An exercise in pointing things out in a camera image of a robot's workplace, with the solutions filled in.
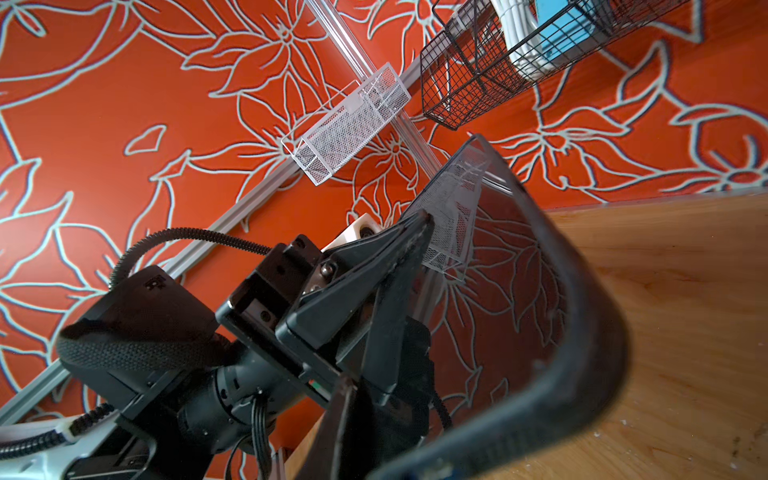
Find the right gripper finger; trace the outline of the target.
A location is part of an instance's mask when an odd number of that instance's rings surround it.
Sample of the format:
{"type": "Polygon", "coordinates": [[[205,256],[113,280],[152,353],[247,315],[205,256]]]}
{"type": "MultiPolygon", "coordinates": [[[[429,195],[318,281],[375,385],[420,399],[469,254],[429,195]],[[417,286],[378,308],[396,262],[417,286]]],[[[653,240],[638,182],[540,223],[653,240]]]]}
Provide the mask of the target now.
{"type": "Polygon", "coordinates": [[[296,479],[337,480],[349,478],[345,465],[351,421],[357,406],[357,385],[350,377],[340,377],[310,449],[296,479]]]}

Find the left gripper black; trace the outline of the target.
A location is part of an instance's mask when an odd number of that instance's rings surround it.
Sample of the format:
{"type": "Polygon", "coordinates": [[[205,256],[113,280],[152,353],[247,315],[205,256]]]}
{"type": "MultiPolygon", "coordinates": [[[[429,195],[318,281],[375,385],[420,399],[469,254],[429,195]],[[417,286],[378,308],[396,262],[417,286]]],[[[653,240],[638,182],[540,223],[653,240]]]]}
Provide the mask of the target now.
{"type": "Polygon", "coordinates": [[[214,377],[219,415],[250,424],[260,401],[273,421],[304,397],[329,402],[336,381],[350,377],[365,425],[427,431],[434,366],[411,303],[433,231],[433,217],[418,210],[326,252],[305,236],[276,245],[217,312],[236,338],[214,377]]]}

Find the black smartphone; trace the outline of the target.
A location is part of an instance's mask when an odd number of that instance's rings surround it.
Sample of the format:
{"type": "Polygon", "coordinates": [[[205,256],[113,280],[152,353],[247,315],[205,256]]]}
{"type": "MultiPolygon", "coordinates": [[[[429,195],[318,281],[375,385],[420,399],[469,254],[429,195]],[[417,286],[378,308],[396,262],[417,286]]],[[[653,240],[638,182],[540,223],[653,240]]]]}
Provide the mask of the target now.
{"type": "Polygon", "coordinates": [[[468,139],[413,202],[435,222],[414,316],[439,405],[375,479],[469,479],[569,440],[628,375],[616,302],[491,143],[468,139]]]}

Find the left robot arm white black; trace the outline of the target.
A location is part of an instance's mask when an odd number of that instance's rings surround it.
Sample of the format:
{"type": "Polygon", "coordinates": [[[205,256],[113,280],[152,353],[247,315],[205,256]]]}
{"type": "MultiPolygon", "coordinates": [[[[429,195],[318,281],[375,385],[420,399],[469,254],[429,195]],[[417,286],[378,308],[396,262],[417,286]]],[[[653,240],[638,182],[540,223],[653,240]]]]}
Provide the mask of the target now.
{"type": "Polygon", "coordinates": [[[418,446],[435,402],[427,329],[408,297],[434,230],[418,211],[361,239],[267,247],[200,228],[147,236],[116,264],[108,292],[56,341],[63,368],[102,403],[57,422],[1,431],[5,479],[201,479],[215,456],[254,456],[303,398],[325,409],[303,479],[366,479],[418,446]],[[173,240],[261,256],[211,310],[138,260],[173,240]]]}

